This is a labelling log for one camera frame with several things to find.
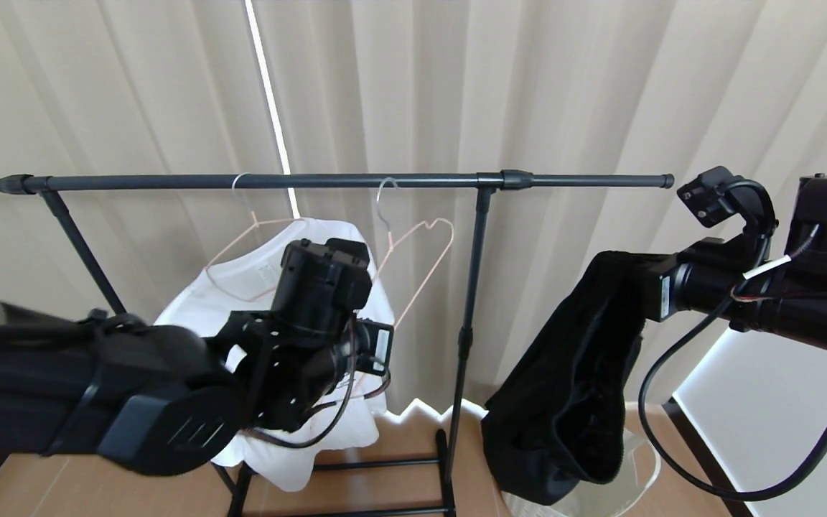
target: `black garment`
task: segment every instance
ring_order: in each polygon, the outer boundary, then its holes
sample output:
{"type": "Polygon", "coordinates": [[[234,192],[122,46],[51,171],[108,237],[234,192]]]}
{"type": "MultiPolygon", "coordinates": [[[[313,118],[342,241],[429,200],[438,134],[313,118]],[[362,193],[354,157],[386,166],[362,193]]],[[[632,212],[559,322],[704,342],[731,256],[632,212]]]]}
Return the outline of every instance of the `black garment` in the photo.
{"type": "Polygon", "coordinates": [[[640,353],[637,259],[595,256],[570,297],[487,401],[483,452],[501,490],[551,505],[611,482],[624,457],[624,384],[640,353]]]}

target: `wire hanger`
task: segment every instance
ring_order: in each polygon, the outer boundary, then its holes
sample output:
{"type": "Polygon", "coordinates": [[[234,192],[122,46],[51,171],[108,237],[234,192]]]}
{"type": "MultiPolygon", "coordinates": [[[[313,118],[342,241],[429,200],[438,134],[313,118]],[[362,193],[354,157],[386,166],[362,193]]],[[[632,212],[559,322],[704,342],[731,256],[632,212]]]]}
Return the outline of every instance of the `wire hanger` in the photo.
{"type": "Polygon", "coordinates": [[[248,213],[250,213],[251,220],[252,220],[252,225],[248,226],[246,230],[244,230],[239,236],[237,236],[237,238],[234,238],[234,240],[232,242],[230,242],[229,245],[227,245],[225,248],[223,248],[218,254],[216,254],[216,256],[213,256],[213,258],[210,259],[210,262],[207,263],[207,265],[203,267],[203,271],[206,271],[206,276],[207,276],[207,278],[210,279],[210,282],[212,282],[212,285],[216,286],[216,288],[219,289],[220,291],[224,292],[224,294],[229,295],[229,297],[232,297],[232,298],[234,298],[236,300],[239,300],[239,301],[242,301],[242,302],[256,302],[260,298],[265,297],[265,295],[270,294],[270,292],[276,291],[276,286],[273,286],[269,289],[266,289],[266,291],[261,292],[261,294],[257,294],[256,297],[242,298],[242,297],[239,297],[237,294],[233,294],[232,292],[226,291],[225,288],[223,288],[223,286],[221,286],[219,284],[219,282],[217,282],[216,279],[214,279],[212,277],[212,274],[210,272],[211,267],[213,265],[215,265],[216,261],[219,261],[219,258],[222,255],[224,255],[225,252],[232,249],[232,247],[234,245],[238,244],[238,242],[240,240],[245,238],[250,232],[253,232],[253,230],[257,229],[258,227],[264,226],[264,225],[273,225],[274,223],[290,223],[293,220],[302,220],[304,218],[303,217],[299,217],[299,218],[289,217],[288,219],[257,220],[257,215],[253,211],[253,208],[251,208],[250,204],[247,202],[246,199],[243,199],[243,197],[238,195],[238,191],[235,189],[235,186],[238,184],[238,180],[240,180],[240,178],[242,176],[245,176],[246,174],[249,174],[249,173],[246,173],[246,172],[240,173],[232,181],[232,196],[235,197],[235,200],[237,200],[237,202],[239,202],[240,204],[242,204],[244,206],[244,209],[246,209],[248,213]]]}
{"type": "Polygon", "coordinates": [[[449,244],[446,245],[446,248],[442,250],[442,253],[439,254],[439,258],[436,259],[434,262],[433,267],[429,269],[429,272],[426,274],[426,278],[423,278],[423,281],[420,282],[420,286],[417,287],[416,291],[413,293],[413,297],[411,297],[411,301],[407,302],[407,307],[404,307],[404,311],[401,311],[401,315],[395,320],[394,327],[397,328],[401,324],[401,320],[404,319],[405,315],[407,315],[410,308],[414,305],[414,301],[416,298],[419,297],[420,292],[423,291],[424,286],[429,281],[429,279],[433,276],[434,272],[436,272],[436,268],[439,268],[439,263],[442,262],[442,259],[445,258],[446,254],[449,253],[449,249],[452,248],[452,243],[455,241],[455,225],[452,225],[450,220],[447,220],[442,217],[437,217],[436,219],[431,220],[431,222],[427,222],[427,220],[421,220],[421,222],[417,223],[413,226],[410,230],[407,230],[407,233],[401,236],[400,239],[397,241],[394,240],[394,235],[391,233],[391,223],[388,222],[387,217],[381,212],[381,190],[384,189],[386,183],[393,183],[395,189],[398,187],[398,183],[394,180],[393,177],[387,177],[384,180],[381,180],[381,183],[378,184],[378,192],[375,194],[375,213],[378,216],[378,219],[381,219],[381,222],[384,223],[385,228],[388,230],[388,252],[385,253],[384,258],[381,259],[381,263],[378,264],[378,268],[375,271],[375,277],[373,279],[377,279],[378,276],[381,275],[381,272],[384,271],[385,264],[388,262],[388,259],[391,257],[391,254],[394,253],[394,250],[397,249],[397,246],[404,242],[405,239],[409,238],[409,236],[413,235],[417,229],[421,227],[426,227],[427,230],[433,229],[436,226],[436,223],[446,223],[449,226],[449,244]]]}

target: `clothes rail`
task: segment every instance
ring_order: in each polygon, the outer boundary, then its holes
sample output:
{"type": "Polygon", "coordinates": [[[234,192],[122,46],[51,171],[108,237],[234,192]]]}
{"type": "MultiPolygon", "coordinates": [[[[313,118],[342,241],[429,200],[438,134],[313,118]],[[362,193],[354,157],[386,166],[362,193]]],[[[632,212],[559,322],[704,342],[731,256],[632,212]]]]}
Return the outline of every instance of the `clothes rail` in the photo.
{"type": "MultiPolygon", "coordinates": [[[[85,264],[88,273],[111,309],[121,314],[125,308],[101,265],[85,241],[71,213],[59,192],[72,190],[211,190],[230,189],[236,174],[144,174],[144,176],[45,176],[13,174],[0,179],[0,193],[14,195],[39,194],[50,212],[59,220],[63,232],[85,264]]],[[[411,508],[389,508],[388,510],[348,511],[348,513],[321,513],[296,517],[388,517],[391,515],[420,515],[443,513],[456,517],[455,495],[452,490],[452,465],[455,459],[457,435],[462,421],[462,397],[464,395],[465,373],[468,357],[474,341],[474,310],[477,301],[477,285],[480,275],[480,258],[487,229],[490,200],[497,190],[524,190],[529,187],[659,187],[670,189],[675,182],[671,174],[656,176],[614,176],[613,174],[589,174],[589,176],[561,176],[560,174],[531,174],[522,170],[502,170],[493,173],[474,174],[244,174],[237,182],[238,189],[376,189],[387,179],[394,180],[400,189],[476,189],[477,202],[474,210],[474,233],[468,271],[468,287],[465,297],[462,329],[457,338],[459,361],[455,376],[455,397],[452,402],[452,420],[449,437],[443,429],[436,432],[436,456],[390,461],[351,462],[351,464],[315,465],[315,471],[349,470],[363,468],[405,467],[405,465],[439,466],[439,483],[442,493],[441,505],[411,508]]],[[[251,477],[255,475],[247,465],[242,464],[237,479],[232,479],[222,467],[213,465],[223,483],[232,492],[228,517],[240,517],[244,501],[250,488],[251,477]]]]}

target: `hanger hook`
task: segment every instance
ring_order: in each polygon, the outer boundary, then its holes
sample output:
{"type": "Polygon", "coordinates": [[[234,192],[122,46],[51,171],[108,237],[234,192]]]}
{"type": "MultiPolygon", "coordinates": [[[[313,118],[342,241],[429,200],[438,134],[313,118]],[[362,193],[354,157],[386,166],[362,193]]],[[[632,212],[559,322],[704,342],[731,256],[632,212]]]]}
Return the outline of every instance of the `hanger hook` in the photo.
{"type": "Polygon", "coordinates": [[[245,208],[245,209],[247,209],[247,212],[248,212],[248,213],[250,213],[251,215],[253,215],[253,209],[252,209],[252,208],[251,208],[251,206],[247,203],[247,200],[246,200],[246,199],[244,199],[244,197],[239,196],[239,195],[238,195],[238,191],[237,191],[237,190],[235,190],[235,186],[238,184],[238,180],[240,180],[240,177],[242,177],[242,176],[247,176],[247,174],[250,174],[250,173],[248,173],[248,172],[243,172],[243,173],[240,173],[240,174],[239,174],[238,176],[236,176],[236,177],[235,177],[235,179],[232,181],[232,196],[233,196],[233,197],[235,197],[235,200],[237,200],[237,202],[239,202],[240,204],[242,204],[242,205],[244,206],[244,208],[245,208]]]}
{"type": "Polygon", "coordinates": [[[385,183],[388,183],[388,181],[393,183],[395,189],[399,189],[398,181],[393,177],[387,177],[386,179],[381,180],[381,183],[378,184],[378,192],[375,194],[375,213],[378,215],[378,219],[381,219],[381,222],[385,223],[385,227],[388,229],[388,233],[390,233],[391,223],[388,222],[388,219],[385,217],[384,213],[381,212],[381,190],[384,189],[385,183]]]}

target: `beige curtain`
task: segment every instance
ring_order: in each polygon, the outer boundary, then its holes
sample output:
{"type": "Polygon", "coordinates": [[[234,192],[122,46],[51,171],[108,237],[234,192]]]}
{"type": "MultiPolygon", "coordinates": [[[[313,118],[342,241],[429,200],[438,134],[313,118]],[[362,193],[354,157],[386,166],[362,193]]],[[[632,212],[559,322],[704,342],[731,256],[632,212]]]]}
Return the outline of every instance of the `beige curtain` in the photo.
{"type": "MultiPolygon", "coordinates": [[[[716,164],[767,186],[827,172],[827,1],[258,1],[293,174],[676,174],[716,164]]],[[[279,173],[240,2],[0,3],[0,176],[279,173]]],[[[223,191],[67,193],[131,311],[154,317],[246,225],[223,191]]],[[[285,192],[249,195],[289,216],[285,192]]],[[[302,215],[355,223],[377,256],[374,192],[299,191],[302,215]]],[[[395,233],[447,217],[449,258],[398,330],[391,406],[449,405],[472,232],[469,190],[386,190],[395,233]]],[[[467,395],[483,402],[604,249],[728,238],[666,190],[493,196],[467,395]]],[[[418,233],[388,265],[400,312],[445,244],[418,233]]],[[[780,236],[777,248],[783,245],[780,236]]],[[[0,294],[64,315],[103,305],[36,200],[0,196],[0,294]]],[[[650,324],[627,387],[698,315],[650,324]]],[[[710,327],[653,389],[670,396],[710,327]]]]}

